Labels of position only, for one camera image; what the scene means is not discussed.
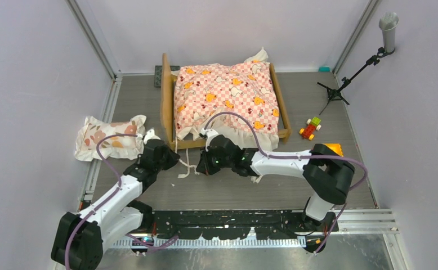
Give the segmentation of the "pink checkered duck blanket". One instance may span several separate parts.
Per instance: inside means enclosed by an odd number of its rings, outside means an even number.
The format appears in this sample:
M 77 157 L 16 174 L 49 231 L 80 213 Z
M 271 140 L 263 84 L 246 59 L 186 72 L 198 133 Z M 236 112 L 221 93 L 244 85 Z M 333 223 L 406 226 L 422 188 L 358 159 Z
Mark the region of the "pink checkered duck blanket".
M 268 58 L 260 49 L 239 64 L 190 65 L 175 71 L 175 141 L 187 136 L 198 140 L 202 129 L 212 128 L 242 148 L 276 149 L 280 109 Z

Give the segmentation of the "wooden pet bed frame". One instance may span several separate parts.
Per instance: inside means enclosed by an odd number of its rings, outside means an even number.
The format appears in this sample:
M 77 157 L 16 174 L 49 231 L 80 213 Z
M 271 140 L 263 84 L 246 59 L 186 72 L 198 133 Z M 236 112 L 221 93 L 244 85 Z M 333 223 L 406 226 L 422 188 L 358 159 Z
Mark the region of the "wooden pet bed frame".
M 279 142 L 287 142 L 290 135 L 292 134 L 292 127 L 289 120 L 289 115 L 287 113 L 287 107 L 285 105 L 284 97 L 282 95 L 280 85 L 278 82 L 278 76 L 275 70 L 275 66 L 271 64 L 270 73 L 272 76 L 272 84 L 274 86 L 274 92 L 278 99 L 278 105 L 280 109 L 280 119 L 279 119 Z M 169 145 L 172 148 L 177 149 L 194 149 L 200 148 L 205 145 L 205 140 L 201 137 L 197 140 L 193 140 L 192 136 L 185 137 L 182 141 L 175 141 L 175 125 L 174 121 L 174 109 L 173 109 L 173 90 L 177 81 L 175 71 L 170 68 L 169 59 L 166 53 L 162 55 L 162 82 L 161 82 L 161 121 L 162 126 L 165 129 Z

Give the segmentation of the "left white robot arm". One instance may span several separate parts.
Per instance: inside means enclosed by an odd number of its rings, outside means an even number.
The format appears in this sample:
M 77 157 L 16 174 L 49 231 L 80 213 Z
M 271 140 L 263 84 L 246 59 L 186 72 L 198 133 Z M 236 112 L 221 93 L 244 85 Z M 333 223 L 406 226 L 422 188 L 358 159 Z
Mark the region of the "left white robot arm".
M 117 184 L 79 213 L 67 212 L 61 217 L 51 259 L 67 269 L 96 269 L 117 240 L 133 230 L 148 232 L 154 221 L 152 208 L 136 199 L 156 181 L 159 172 L 175 166 L 179 159 L 161 139 L 147 139 L 143 152 Z

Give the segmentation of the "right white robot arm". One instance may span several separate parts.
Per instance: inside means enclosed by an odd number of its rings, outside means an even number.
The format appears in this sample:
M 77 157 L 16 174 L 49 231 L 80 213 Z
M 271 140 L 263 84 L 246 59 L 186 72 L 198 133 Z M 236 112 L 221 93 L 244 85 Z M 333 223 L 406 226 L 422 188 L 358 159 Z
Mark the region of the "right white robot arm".
M 242 177 L 266 175 L 304 179 L 313 189 L 302 214 L 302 225 L 316 231 L 335 205 L 346 202 L 355 167 L 324 144 L 299 152 L 270 152 L 260 148 L 240 148 L 223 135 L 202 148 L 196 171 L 213 175 L 230 168 Z

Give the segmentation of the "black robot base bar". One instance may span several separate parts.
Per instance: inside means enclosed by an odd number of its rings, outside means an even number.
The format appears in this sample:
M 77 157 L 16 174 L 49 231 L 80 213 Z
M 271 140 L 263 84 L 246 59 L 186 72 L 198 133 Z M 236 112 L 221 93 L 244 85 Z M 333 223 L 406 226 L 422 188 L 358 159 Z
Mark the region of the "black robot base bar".
M 158 248 L 298 247 L 319 253 L 337 231 L 333 212 L 316 222 L 300 210 L 158 210 L 132 234 Z

